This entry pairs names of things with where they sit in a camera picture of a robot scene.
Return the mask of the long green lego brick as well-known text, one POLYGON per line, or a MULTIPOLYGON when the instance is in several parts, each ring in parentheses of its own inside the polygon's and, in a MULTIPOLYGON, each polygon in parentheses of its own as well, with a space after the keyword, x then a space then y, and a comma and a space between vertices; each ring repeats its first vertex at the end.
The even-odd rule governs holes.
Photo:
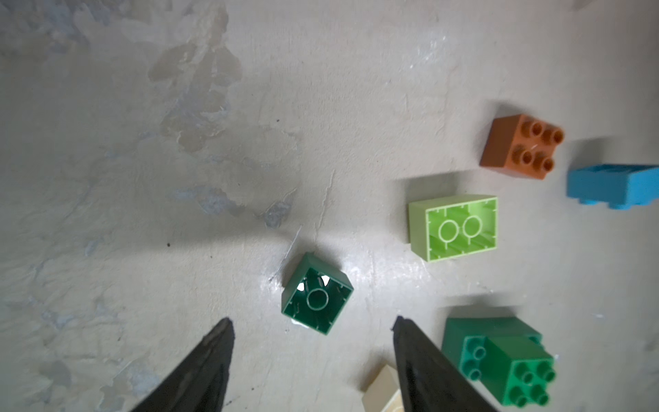
POLYGON ((449 318, 441 351, 466 379, 478 381, 487 355, 485 340, 497 336, 524 336, 542 345, 542 334, 516 317, 449 318))

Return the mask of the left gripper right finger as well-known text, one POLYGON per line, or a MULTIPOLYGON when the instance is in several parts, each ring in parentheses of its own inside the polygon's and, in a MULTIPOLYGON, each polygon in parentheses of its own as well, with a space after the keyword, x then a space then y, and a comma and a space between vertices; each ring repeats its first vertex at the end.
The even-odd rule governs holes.
POLYGON ((406 412, 496 411, 413 320, 397 317, 392 331, 406 412))

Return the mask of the cream square lego brick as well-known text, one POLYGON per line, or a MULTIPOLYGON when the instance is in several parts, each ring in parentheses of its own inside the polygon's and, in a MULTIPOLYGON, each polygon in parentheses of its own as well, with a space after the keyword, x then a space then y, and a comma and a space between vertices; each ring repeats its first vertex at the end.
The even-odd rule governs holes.
POLYGON ((398 371, 385 365, 362 397, 365 412, 404 412, 398 371))

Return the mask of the bright green square lego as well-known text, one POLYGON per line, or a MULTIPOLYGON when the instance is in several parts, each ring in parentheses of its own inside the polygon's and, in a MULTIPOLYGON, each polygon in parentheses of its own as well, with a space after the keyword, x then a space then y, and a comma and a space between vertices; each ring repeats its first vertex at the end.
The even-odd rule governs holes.
POLYGON ((525 336, 496 336, 485 340, 485 349, 481 382, 501 405, 548 405, 557 373, 554 357, 540 344, 525 336))

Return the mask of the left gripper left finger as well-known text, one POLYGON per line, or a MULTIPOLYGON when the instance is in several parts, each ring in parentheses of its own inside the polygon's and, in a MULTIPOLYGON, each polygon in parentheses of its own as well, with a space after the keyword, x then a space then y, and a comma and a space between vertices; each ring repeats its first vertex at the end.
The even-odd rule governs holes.
POLYGON ((222 319, 134 410, 222 410, 234 340, 233 322, 222 319))

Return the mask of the dark green square lego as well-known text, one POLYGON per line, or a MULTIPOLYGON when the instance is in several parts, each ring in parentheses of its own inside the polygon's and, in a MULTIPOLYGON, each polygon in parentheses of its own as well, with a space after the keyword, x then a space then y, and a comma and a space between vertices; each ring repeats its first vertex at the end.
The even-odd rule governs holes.
POLYGON ((328 335, 353 291, 345 273, 307 252, 284 288, 281 313, 328 335))

